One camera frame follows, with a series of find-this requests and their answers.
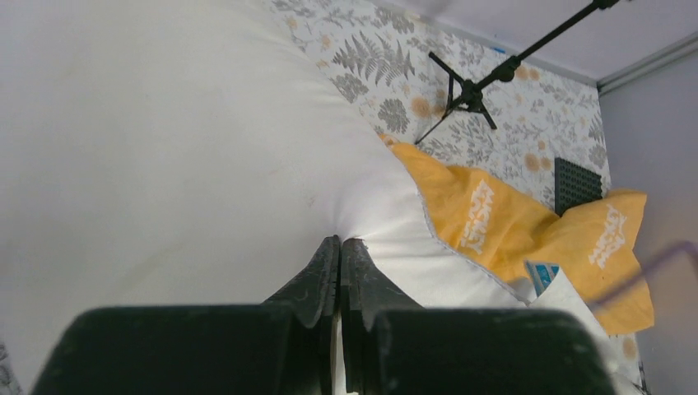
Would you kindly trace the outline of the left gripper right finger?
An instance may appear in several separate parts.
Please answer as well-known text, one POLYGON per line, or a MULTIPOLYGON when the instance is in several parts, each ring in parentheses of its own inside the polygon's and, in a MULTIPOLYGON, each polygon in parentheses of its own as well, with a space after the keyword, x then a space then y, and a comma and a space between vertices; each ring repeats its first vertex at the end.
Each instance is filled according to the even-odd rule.
POLYGON ((340 312, 346 390, 384 394, 376 316, 389 310, 421 309, 375 265, 361 239, 343 242, 340 258, 340 312))

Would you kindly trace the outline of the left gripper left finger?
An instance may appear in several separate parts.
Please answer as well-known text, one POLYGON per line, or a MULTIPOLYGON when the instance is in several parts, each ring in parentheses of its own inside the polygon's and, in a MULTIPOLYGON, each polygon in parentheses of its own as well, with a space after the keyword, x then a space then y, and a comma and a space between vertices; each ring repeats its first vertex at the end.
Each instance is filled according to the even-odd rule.
POLYGON ((263 304, 290 312, 279 357, 279 394, 333 394, 341 242, 321 242, 309 263, 263 304))

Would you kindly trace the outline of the white pillow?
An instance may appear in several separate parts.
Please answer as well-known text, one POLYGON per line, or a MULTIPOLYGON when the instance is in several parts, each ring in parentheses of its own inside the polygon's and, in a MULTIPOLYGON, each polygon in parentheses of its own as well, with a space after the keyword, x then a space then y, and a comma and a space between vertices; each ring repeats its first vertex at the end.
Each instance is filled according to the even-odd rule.
POLYGON ((36 387, 79 314, 261 302, 330 235, 429 307, 513 307, 260 1, 1 4, 1 338, 36 387))

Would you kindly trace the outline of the orange pillowcase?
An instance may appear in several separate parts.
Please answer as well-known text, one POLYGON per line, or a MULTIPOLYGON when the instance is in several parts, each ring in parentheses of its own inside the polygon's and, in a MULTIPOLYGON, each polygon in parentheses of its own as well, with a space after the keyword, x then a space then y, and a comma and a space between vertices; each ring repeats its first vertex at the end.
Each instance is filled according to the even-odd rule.
POLYGON ((557 215, 484 170, 444 165, 411 144, 382 140, 415 180, 435 233, 502 281, 526 277, 526 261, 554 263, 591 302, 640 270, 633 248, 644 193, 616 189, 557 215))

